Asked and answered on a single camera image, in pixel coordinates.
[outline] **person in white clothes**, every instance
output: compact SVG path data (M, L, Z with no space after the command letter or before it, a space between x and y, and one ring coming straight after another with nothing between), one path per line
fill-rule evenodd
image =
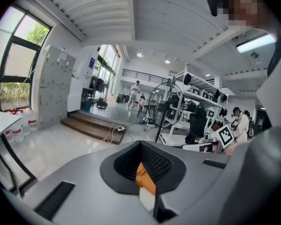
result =
M130 93L130 97L129 97L129 101L127 103L127 107L126 109L129 110L129 106L131 104L131 109L133 109L134 107L134 103L136 100L136 95L140 93L140 81L136 81L136 84L133 84L131 86L131 93Z
M236 142L245 142L248 140L247 132L249 131L249 118L239 109L239 107L235 107L233 109L233 115L238 117L238 126L236 130L233 131L233 135L236 138Z

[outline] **staircase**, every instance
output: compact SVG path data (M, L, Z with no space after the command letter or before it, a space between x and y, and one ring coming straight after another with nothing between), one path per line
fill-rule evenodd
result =
M71 113L68 118L65 118L60 121L61 124L77 131L87 136L102 140L108 136L110 130L111 133L113 128L117 126L122 126L119 124L114 124L112 122L96 119L89 117L80 113ZM107 137L107 140L110 142L112 140L113 144L120 144L121 140L125 134L126 130L119 132L118 129L113 131L113 140L111 134Z

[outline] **black chair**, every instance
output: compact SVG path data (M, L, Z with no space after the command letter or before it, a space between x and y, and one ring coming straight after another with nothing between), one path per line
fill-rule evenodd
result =
M202 138L204 136L204 128L207 123L206 112L198 111L190 115L190 130L185 138L186 144L194 144L195 138Z

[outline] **tree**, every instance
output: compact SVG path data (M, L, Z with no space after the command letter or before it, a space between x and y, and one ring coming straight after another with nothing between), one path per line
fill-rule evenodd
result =
M37 45L42 45L42 42L48 33L49 29L44 27L43 25L36 23L34 30L30 31L27 35L27 41L30 41Z

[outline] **window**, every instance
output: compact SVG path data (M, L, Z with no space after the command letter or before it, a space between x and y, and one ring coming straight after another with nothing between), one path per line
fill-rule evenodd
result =
M5 63L4 76L27 77L35 55L35 50L12 43Z
M111 45L108 45L104 60L107 62L107 64L112 68L114 59L116 57L116 52L113 50Z
M1 109L30 105L30 83L2 82L0 84Z
M100 51L99 51L99 55L100 55L101 57L104 57L105 52L106 52L106 48L107 48L107 45L106 45L106 44L103 44L103 45L101 46Z
M48 28L31 17L25 16L18 29L15 31L15 36L41 46L48 32Z
M119 54L113 45L102 45L99 51L98 59L94 66L93 75L104 80L106 88L104 93L95 92L95 98L106 97L107 93L111 93L115 70L119 61Z
M0 21L0 111L30 105L33 71L49 27L10 7Z

